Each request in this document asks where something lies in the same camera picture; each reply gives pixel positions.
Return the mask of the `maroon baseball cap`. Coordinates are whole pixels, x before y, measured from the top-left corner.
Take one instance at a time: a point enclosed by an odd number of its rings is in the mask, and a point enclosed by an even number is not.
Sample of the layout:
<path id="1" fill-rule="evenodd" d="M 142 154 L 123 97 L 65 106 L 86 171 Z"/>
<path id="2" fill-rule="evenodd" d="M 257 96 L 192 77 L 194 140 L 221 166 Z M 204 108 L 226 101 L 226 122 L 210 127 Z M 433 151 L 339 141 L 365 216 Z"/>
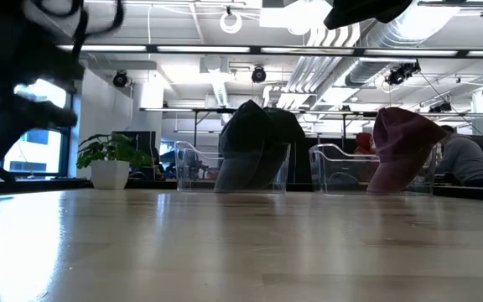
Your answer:
<path id="1" fill-rule="evenodd" d="M 373 138 L 379 165 L 367 191 L 391 194 L 405 190 L 446 136 L 436 123 L 399 107 L 378 111 Z"/>

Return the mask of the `clear plastic bin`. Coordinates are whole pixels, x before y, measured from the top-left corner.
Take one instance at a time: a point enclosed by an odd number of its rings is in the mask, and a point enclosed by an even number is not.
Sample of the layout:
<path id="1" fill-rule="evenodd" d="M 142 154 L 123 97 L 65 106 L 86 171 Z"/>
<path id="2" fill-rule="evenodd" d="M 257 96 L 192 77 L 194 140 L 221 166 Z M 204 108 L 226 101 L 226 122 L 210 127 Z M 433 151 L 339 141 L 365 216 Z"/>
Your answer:
<path id="1" fill-rule="evenodd" d="M 432 195 L 435 155 L 436 148 L 432 148 L 422 168 L 404 188 L 376 195 Z M 309 162 L 314 190 L 327 195 L 370 194 L 368 185 L 380 164 L 375 154 L 347 154 L 332 143 L 310 148 Z"/>
<path id="2" fill-rule="evenodd" d="M 287 188 L 289 155 L 288 143 L 224 157 L 179 141 L 175 144 L 177 190 L 282 194 Z"/>

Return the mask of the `black ceiling spotlight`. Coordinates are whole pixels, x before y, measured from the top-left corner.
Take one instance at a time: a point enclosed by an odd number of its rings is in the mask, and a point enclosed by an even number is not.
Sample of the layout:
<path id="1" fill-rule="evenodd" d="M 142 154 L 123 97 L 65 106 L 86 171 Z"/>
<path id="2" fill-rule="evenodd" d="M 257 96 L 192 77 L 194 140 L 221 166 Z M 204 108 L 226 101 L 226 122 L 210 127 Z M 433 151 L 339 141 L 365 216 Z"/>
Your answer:
<path id="1" fill-rule="evenodd" d="M 451 112 L 453 110 L 453 107 L 450 102 L 448 101 L 442 101 L 438 103 L 434 103 L 429 107 L 428 112 L 429 113 L 445 113 L 445 112 Z"/>
<path id="2" fill-rule="evenodd" d="M 390 69 L 390 73 L 386 76 L 385 82 L 389 86 L 401 85 L 404 81 L 408 80 L 420 71 L 421 67 L 418 62 L 404 63 L 401 64 L 397 69 Z"/>

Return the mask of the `black monitor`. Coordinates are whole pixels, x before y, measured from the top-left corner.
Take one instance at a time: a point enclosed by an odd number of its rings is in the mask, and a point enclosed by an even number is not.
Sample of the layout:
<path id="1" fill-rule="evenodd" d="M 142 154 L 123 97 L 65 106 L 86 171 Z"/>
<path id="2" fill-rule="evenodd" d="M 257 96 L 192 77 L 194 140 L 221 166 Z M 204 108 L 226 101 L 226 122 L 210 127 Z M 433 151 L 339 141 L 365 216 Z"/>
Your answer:
<path id="1" fill-rule="evenodd" d="M 117 131 L 114 134 L 124 137 L 122 160 L 127 161 L 131 168 L 151 168 L 153 166 L 155 132 Z"/>

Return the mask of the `person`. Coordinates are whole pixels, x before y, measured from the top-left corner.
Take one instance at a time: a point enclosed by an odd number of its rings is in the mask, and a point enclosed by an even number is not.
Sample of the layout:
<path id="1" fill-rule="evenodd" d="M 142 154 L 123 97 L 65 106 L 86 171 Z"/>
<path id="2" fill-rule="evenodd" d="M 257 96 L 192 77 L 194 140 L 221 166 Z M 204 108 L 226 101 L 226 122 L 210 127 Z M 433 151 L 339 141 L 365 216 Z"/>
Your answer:
<path id="1" fill-rule="evenodd" d="M 441 127 L 446 135 L 440 141 L 442 159 L 436 174 L 451 174 L 464 187 L 483 188 L 483 151 L 470 137 L 458 134 L 448 125 Z"/>
<path id="2" fill-rule="evenodd" d="M 356 135 L 356 149 L 354 154 L 375 154 L 373 137 L 370 133 L 358 133 Z"/>

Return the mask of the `silver ventilation duct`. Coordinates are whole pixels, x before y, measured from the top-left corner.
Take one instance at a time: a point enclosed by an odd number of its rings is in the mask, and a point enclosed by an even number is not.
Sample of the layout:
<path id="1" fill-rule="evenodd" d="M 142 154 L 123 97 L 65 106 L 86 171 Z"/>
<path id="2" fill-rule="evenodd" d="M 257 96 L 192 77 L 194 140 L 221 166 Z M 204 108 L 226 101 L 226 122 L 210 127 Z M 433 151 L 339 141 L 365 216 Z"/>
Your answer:
<path id="1" fill-rule="evenodd" d="M 367 48 L 416 48 L 439 32 L 459 11 L 458 7 L 419 6 L 412 4 L 389 23 L 375 25 L 361 39 Z M 363 86 L 388 67 L 387 62 L 366 62 L 358 59 L 345 78 L 345 83 Z"/>

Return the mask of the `green plant in white pot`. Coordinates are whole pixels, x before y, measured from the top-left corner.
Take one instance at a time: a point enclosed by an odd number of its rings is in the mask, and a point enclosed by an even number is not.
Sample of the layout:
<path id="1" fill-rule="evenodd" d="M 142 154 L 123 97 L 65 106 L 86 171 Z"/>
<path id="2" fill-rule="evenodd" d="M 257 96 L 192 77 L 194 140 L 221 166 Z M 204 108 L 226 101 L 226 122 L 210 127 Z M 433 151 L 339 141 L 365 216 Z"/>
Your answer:
<path id="1" fill-rule="evenodd" d="M 151 167 L 152 157 L 119 133 L 94 134 L 78 145 L 76 168 L 90 169 L 98 190 L 123 190 L 132 167 Z"/>

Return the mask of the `distant black frame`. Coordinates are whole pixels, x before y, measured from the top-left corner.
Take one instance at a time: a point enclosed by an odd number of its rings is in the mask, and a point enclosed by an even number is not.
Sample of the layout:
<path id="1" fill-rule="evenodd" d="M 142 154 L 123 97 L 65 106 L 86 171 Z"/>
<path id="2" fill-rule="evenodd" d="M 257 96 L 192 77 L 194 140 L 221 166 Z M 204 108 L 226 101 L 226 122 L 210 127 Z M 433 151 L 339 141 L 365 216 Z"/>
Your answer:
<path id="1" fill-rule="evenodd" d="M 218 114 L 228 113 L 232 114 L 236 112 L 235 108 L 188 108 L 188 107 L 167 107 L 167 108 L 140 108 L 141 112 L 213 112 Z M 352 111 L 306 111 L 306 110 L 290 110 L 293 114 L 312 114 L 312 115 L 324 115 L 324 116 L 338 116 L 346 118 L 347 116 L 373 118 L 377 115 L 377 112 L 352 112 Z M 483 118 L 483 113 L 470 113 L 470 112 L 454 112 L 454 113 L 437 113 L 437 112 L 420 112 L 424 117 L 459 117 L 466 118 Z"/>

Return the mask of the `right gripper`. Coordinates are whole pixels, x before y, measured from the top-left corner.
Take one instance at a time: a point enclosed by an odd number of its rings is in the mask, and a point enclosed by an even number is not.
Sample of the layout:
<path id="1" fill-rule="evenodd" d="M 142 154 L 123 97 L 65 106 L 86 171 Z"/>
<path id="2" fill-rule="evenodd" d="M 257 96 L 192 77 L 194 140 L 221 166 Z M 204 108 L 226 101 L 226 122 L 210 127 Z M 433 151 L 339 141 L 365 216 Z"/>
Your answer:
<path id="1" fill-rule="evenodd" d="M 327 29 L 338 29 L 374 18 L 389 23 L 402 14 L 413 0 L 333 0 L 325 17 Z"/>

